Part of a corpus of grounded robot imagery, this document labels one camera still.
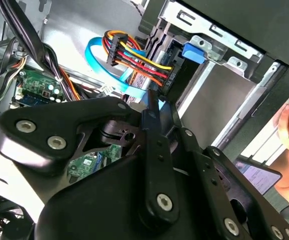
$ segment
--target sticker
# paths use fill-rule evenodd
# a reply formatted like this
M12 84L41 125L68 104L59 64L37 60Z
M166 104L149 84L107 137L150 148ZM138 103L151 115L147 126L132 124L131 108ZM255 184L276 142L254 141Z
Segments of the sticker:
M85 159L85 160L83 161L83 164L90 166L92 162L93 162L93 161L91 161L91 160Z

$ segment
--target grey surface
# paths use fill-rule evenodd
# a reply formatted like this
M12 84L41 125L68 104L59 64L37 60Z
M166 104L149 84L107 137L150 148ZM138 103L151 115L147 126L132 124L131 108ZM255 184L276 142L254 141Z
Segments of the grey surface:
M216 65L182 117L205 148L216 139L256 84Z
M52 46L60 65L101 81L85 60L89 40L103 36L108 30L135 36L140 21L137 9L122 0L52 0L43 41ZM93 47L92 53L102 63L107 59L100 46ZM110 71L121 74L116 68Z

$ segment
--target red wire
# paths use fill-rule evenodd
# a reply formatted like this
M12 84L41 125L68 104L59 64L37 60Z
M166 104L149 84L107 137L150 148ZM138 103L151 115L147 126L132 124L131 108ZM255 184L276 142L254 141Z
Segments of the red wire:
M137 47L137 44L135 43L135 41L134 41L131 37L128 37L128 41L133 44L133 48L134 48L134 49L140 50L140 49Z
M128 57L126 56L125 54L123 54L121 51L118 51L118 54L121 55L124 59L127 59L128 61L132 62L134 65L136 65L137 67L151 73L151 74L154 74L154 75L157 75L157 76L160 76L160 77L163 77L163 78L167 78L168 76L163 74L163 73L160 73L160 72L157 72L157 71L154 71L150 68L147 68L143 65L141 65L139 62L133 60L131 57Z

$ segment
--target metal panel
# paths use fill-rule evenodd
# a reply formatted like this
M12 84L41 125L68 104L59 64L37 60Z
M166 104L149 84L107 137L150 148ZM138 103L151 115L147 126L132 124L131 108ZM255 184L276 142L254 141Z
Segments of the metal panel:
M135 36L140 20L137 9L121 0L53 0L43 41L52 46L60 65L99 80L85 60L89 40L108 30ZM101 47L92 48L92 52L105 63L107 57Z
M242 153L288 99L289 68L277 77L276 84L266 98L258 103L252 117L243 124L239 132L224 148L224 153L229 159L234 160Z
M192 81L200 88L181 120L195 134L199 145L206 148L214 142L256 84L220 65L213 67L205 81Z

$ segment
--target blue latch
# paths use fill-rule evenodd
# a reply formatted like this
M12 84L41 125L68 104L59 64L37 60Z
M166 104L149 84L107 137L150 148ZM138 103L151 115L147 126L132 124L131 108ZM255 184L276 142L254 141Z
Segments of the blue latch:
M193 46L190 43L184 45L182 56L186 59L196 62L197 64L203 64L205 62L204 51Z

